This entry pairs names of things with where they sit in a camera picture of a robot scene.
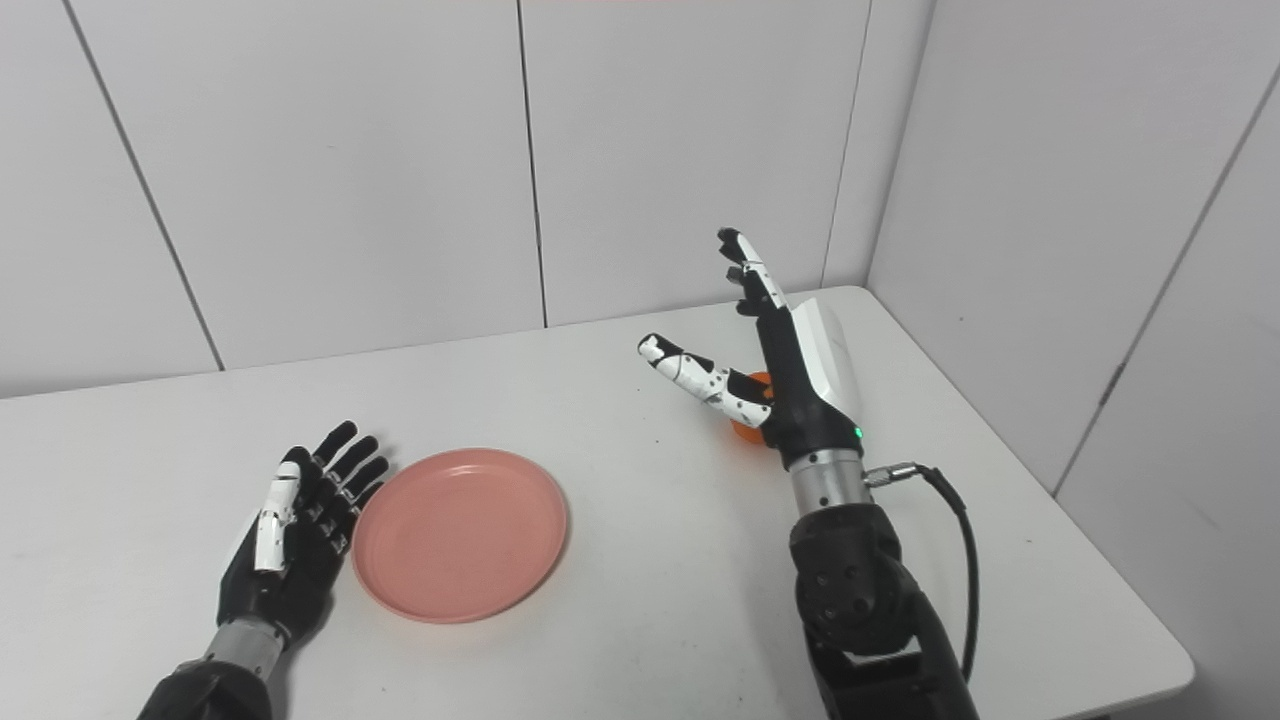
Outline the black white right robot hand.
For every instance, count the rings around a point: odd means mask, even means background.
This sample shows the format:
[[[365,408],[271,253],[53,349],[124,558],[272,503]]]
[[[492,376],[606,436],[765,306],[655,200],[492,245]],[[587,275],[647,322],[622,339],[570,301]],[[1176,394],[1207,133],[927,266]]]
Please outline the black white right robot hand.
[[[740,287],[736,311],[755,322],[768,382],[690,354],[657,333],[637,343],[643,360],[700,404],[758,429],[786,468],[824,451],[863,456],[859,397],[837,318],[818,299],[791,305],[740,231],[718,231],[727,279]]]

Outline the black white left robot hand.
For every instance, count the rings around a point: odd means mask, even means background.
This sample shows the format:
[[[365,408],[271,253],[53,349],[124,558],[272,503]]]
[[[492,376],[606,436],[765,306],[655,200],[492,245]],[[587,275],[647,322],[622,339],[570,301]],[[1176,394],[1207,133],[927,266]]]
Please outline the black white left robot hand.
[[[315,447],[280,460],[268,496],[223,574],[218,625],[253,620],[285,644],[321,624],[355,525],[383,487],[378,438],[344,420]]]

